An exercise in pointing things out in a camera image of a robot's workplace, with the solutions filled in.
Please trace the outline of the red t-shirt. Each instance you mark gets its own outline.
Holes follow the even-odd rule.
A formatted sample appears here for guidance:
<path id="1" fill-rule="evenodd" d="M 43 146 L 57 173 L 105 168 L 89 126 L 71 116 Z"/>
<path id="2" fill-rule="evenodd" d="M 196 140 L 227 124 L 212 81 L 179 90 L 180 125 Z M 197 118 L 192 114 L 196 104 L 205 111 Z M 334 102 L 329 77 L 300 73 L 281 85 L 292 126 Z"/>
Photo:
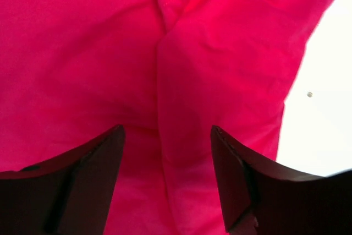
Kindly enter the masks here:
<path id="1" fill-rule="evenodd" d="M 333 0 L 1 0 L 1 170 L 116 124 L 105 234 L 224 234 L 210 131 L 275 159 L 284 100 Z"/>

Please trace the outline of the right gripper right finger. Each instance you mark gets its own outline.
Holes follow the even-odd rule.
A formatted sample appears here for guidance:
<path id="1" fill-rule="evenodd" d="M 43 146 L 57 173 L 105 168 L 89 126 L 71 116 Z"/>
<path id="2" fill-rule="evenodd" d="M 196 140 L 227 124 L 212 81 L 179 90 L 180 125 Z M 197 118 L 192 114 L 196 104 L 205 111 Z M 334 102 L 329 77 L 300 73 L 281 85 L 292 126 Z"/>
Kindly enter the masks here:
<path id="1" fill-rule="evenodd" d="M 211 148 L 229 234 L 351 234 L 351 171 L 328 177 L 283 166 L 218 126 Z"/>

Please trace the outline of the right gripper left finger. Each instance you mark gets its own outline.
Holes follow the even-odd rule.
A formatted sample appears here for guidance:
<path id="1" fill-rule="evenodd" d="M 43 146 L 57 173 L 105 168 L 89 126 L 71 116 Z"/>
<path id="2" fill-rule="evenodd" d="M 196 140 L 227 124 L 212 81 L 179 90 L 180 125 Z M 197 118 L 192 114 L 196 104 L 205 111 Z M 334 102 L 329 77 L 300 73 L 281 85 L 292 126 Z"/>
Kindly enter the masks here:
<path id="1" fill-rule="evenodd" d="M 1 173 L 1 234 L 102 234 L 123 156 L 115 126 L 20 171 Z"/>

